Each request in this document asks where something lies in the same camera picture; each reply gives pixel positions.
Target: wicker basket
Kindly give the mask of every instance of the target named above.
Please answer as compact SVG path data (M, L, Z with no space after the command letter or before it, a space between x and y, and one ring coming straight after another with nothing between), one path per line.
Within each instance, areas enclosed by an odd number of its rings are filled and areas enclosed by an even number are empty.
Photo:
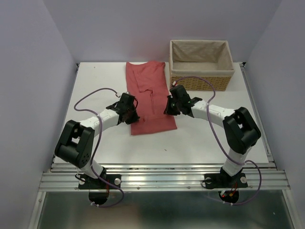
M225 91L235 70L227 41L171 40L170 82L183 76L199 76L215 90ZM187 78L178 82L186 90L211 91L202 80Z

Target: table surface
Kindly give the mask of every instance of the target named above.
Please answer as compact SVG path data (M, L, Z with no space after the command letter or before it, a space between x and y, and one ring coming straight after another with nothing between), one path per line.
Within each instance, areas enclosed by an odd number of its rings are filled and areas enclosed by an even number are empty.
M80 121L91 117L88 112L76 112L74 104L90 92L110 87L126 92L125 62L82 62L71 95L65 123L71 119ZM254 111L244 82L239 63L234 63L235 74L225 92L216 92L212 104L237 109L246 107L255 119ZM166 63L165 76L169 85L169 66ZM191 98L197 96L208 100L213 92L188 91ZM111 91L93 94L79 108L101 112L118 99ZM130 126L120 124L102 134L101 144L95 156L98 163L116 164L219 164L225 162L207 121L185 115L175 117L178 129L151 135L131 136ZM214 125L221 143L228 152L224 130ZM247 159L257 163L268 163L262 139L249 152ZM55 158L55 163L65 163Z

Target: gray wall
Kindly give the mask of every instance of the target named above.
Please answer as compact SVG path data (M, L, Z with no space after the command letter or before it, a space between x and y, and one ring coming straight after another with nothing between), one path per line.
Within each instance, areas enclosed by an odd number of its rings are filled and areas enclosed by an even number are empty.
M27 228L75 62L42 0L0 1L0 227Z
M283 0L246 64L276 164L305 219L305 1Z
M167 61L170 39L228 40L247 61L281 0L44 0L80 61Z

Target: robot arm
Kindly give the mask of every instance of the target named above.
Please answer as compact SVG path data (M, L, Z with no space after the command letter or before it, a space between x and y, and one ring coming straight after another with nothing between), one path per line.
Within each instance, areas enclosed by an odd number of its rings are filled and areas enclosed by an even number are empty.
M99 114L99 117L102 119L102 131L122 122L126 124L137 122L139 116L133 105L134 100L134 96L123 93L118 102L106 107ZM90 160L93 139L99 134L99 131L100 123L97 116L80 122L68 121L55 148L55 155L75 165L84 174L97 179L92 171ZM93 160L92 166L97 174L105 174L105 168L95 160Z
M191 99L182 85L173 87L170 89L170 93L172 95L168 96L165 114L179 115L182 113L193 118L208 120L207 102L197 97ZM212 181L214 184L210 187L230 187L237 182L247 154L261 137L261 132L249 111L244 107L233 110L209 105L209 114L212 123L224 128L230 146L228 156L238 163L227 159L221 168L220 175Z

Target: purple cable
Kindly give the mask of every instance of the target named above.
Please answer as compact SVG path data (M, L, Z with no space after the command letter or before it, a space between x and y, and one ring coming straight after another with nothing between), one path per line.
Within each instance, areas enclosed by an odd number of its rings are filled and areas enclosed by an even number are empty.
M83 101L84 99L88 98L90 95L92 95L92 94L94 94L94 93L96 93L96 92L99 92L99 91L101 91L101 90L110 90L110 91L113 91L114 93L117 94L117 92L116 92L114 89L112 89L112 88L107 88L107 87L105 87L105 88L97 89L97 90L95 90L94 92L91 92L90 94L88 94L88 95L86 95L85 97L83 97L82 99L80 99L80 100L74 105L74 110L75 110L75 111L88 111L88 112L90 112L90 113L96 115L96 117L99 119L99 123L100 123L99 138L98 138L98 140L97 140L95 149L94 149L94 151L93 151L93 154L92 154L92 157L91 157L91 160L90 160L90 167L91 167L91 169L92 169L92 172L95 174L95 176L97 176L97 178L98 178L99 180L101 180L101 181L104 182L105 184L107 184L107 185L109 185L109 186L111 186L111 187L113 187L113 188L119 190L119 191L122 193L122 198L121 198L118 202L116 202L116 203L114 203L114 204L111 204L111 205L108 205L108 206L97 205L97 204L95 204L94 202L91 202L91 204L94 205L94 206L96 206L96 207L99 207L99 208L108 208L108 207L112 207L112 206L114 206L114 205L119 204L119 203L124 199L124 192L123 192L123 190L122 190L121 188L119 188L119 187L117 187L117 186L115 186L115 185L109 183L109 182L106 181L105 179L101 178L101 177L96 173L96 171L94 170L94 168L93 168L93 166L92 166L94 156L95 156L95 154L96 154L97 148L99 147L99 144L100 144L101 138L102 138L102 119L101 119L101 117L99 116L99 114L96 113L96 112L93 111L93 110L90 110L90 109L78 109L78 108L76 108L76 106L77 106L81 101Z
M220 142L220 140L219 140L219 138L218 138L218 136L217 136L217 133L215 132L215 129L214 129L213 124L212 124L212 121L211 121L211 115L210 115L209 106L210 106L210 102L211 102L211 101L215 98L215 96L216 96L216 91L215 91L213 85L212 85L210 82L208 82L207 80L205 80L205 79L203 79L203 78L201 78L201 77L198 77L198 76L185 76L185 77L182 77L182 78L176 80L176 83L177 83L178 81L183 80L183 79L186 79L186 78L197 78L197 79L203 80L203 81L205 81L208 85L210 85L210 87L213 89L213 96L212 96L212 97L208 100L208 102L207 102L206 113L207 113L208 122L209 122L209 124L210 124L212 133L213 133L213 135L214 135L214 137L215 137L215 139L216 139L216 142L218 143L219 147L221 148L222 152L224 153L224 155L225 155L230 161L232 161L233 163L235 163L235 164L237 164L237 165L239 165L239 166L243 166L245 163L251 162L251 163L257 168L257 171L258 171L258 174L259 174L259 185L258 185L257 191L256 191L256 192L254 193L254 195L253 195L251 198L249 198L248 200L246 200L246 201L244 201L244 202L241 202L241 203L235 203L235 204L233 204L233 205L243 205L243 204L249 203L251 200L253 200L253 199L257 196L259 190L261 189L261 186L262 186L262 173L261 173L261 170L259 169L258 165L257 165L254 161L246 160L246 161L242 164L242 163L239 163L239 162L233 160L233 159L226 153L226 151L225 151L223 145L221 144L221 142Z

